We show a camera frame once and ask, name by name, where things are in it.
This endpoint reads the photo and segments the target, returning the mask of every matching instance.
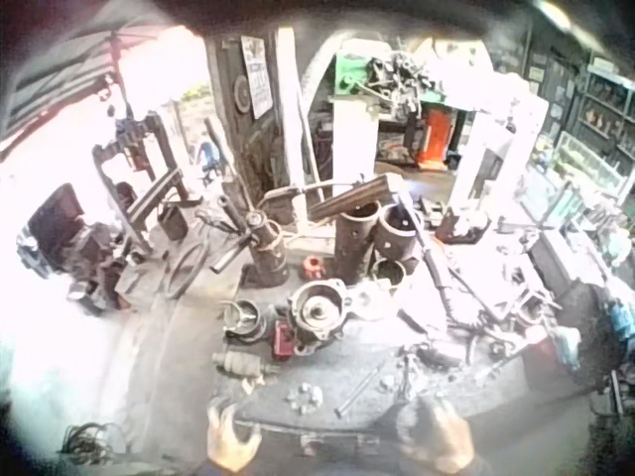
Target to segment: hand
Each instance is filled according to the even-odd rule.
[[[453,406],[440,401],[431,408],[436,427],[435,447],[424,448],[414,444],[402,447],[410,458],[432,464],[443,474],[456,474],[474,459],[474,445],[469,424]]]
[[[254,427],[247,442],[242,442],[234,432],[233,419],[236,406],[230,405],[219,415],[219,400],[211,401],[207,409],[207,457],[218,466],[237,473],[254,459],[262,441],[260,428]]]

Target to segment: person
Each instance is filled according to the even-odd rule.
[[[217,175],[220,175],[220,152],[211,139],[209,139],[206,131],[200,133],[200,143],[198,145],[198,152],[196,152],[196,159],[194,160],[196,165],[200,163],[200,156],[204,156],[205,158],[202,171],[206,175],[211,171],[215,171]]]
[[[221,407],[222,399],[210,402],[207,410],[209,427],[207,429],[207,457],[195,473],[195,476],[216,476],[221,474],[237,474],[245,470],[256,457],[262,443],[259,426],[254,426],[249,437],[242,441],[234,431],[233,420],[236,406]],[[474,451],[469,424],[461,418],[447,401],[418,399],[417,421],[424,431],[410,428],[407,442],[399,445],[403,458],[408,459],[410,468],[402,474],[460,474],[469,476],[486,476],[491,474],[489,466]],[[367,474],[367,470],[357,471],[347,467],[342,471],[328,470],[323,474]]]

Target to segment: metal workbench surface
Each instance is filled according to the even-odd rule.
[[[496,252],[495,243],[490,241],[471,247],[456,246],[452,247],[452,253],[460,262],[464,276],[479,286],[486,285],[483,286],[484,290],[492,290],[490,298],[493,302],[504,300],[506,283],[502,278],[502,259]],[[289,252],[290,277],[283,286],[273,289],[241,286],[237,292],[237,299],[250,299],[258,305],[267,316],[270,329],[273,328],[272,321],[281,318],[276,315],[273,305],[286,303],[287,298],[305,282],[299,274],[300,263],[305,256]],[[456,288],[456,294],[462,311],[478,312],[479,304],[473,297],[459,287]],[[420,303],[426,312],[445,314],[434,287],[422,292]],[[451,337],[466,346],[468,335],[457,331]],[[341,340],[334,340],[313,355],[294,356],[280,363],[280,373],[265,377],[265,385],[257,387],[249,396],[237,385],[236,379],[222,379],[227,384],[226,389],[233,389],[231,393],[240,403],[237,413],[239,419],[314,430],[362,430],[381,417],[396,401],[396,392],[382,391],[380,379],[392,375],[397,381],[396,387],[399,387],[404,370],[398,368],[401,359],[396,357],[397,351],[403,345],[421,342],[424,337],[423,333],[398,315],[390,315],[375,322],[349,318]],[[482,381],[476,381],[474,374],[492,364],[488,343],[487,339],[479,340],[473,363],[469,367],[439,371],[422,365],[425,374],[422,394],[441,394],[455,405],[462,416],[470,417],[507,404],[526,393],[522,359],[512,361],[496,379],[488,380],[484,386]],[[248,346],[230,344],[228,348],[257,354],[266,362],[273,362],[270,339]],[[384,361],[380,374],[361,394],[348,414],[342,419],[338,418],[333,410],[347,399],[367,374]],[[323,405],[316,412],[304,416],[300,416],[285,402],[285,397],[291,391],[296,391],[302,383],[319,386],[324,398]]]

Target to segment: metal plate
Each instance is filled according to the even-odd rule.
[[[236,109],[247,114],[251,109],[251,96],[249,95],[249,83],[247,77],[240,75],[234,81],[234,102]]]

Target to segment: red metal part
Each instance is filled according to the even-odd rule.
[[[274,360],[289,360],[294,355],[294,331],[288,322],[277,320],[273,341]]]
[[[305,278],[309,281],[318,281],[326,279],[326,269],[322,258],[309,255],[302,261],[302,269]]]

